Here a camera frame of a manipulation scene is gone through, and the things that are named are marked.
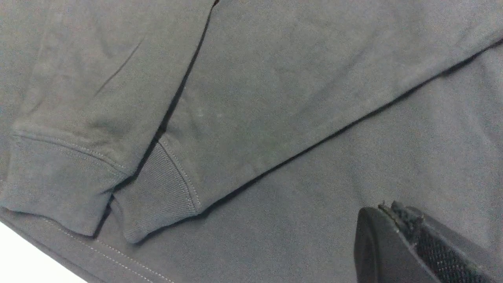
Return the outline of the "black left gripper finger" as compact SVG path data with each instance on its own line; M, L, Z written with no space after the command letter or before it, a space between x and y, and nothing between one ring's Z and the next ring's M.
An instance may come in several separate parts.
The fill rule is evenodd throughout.
M398 201L363 207L354 237L358 283L501 283L502 263L468 238Z

